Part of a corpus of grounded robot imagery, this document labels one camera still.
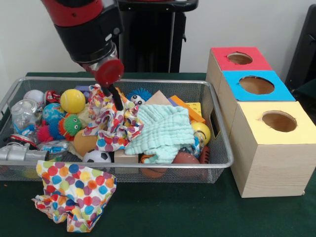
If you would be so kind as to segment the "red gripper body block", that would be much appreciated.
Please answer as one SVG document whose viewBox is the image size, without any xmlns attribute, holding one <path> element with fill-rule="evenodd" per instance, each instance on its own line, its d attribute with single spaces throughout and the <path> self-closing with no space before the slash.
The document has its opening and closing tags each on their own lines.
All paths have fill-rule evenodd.
<svg viewBox="0 0 316 237">
<path fill-rule="evenodd" d="M 101 86 L 105 87 L 118 81 L 124 71 L 123 63 L 117 58 L 102 59 L 93 64 L 80 63 L 79 65 L 91 73 Z"/>
</svg>

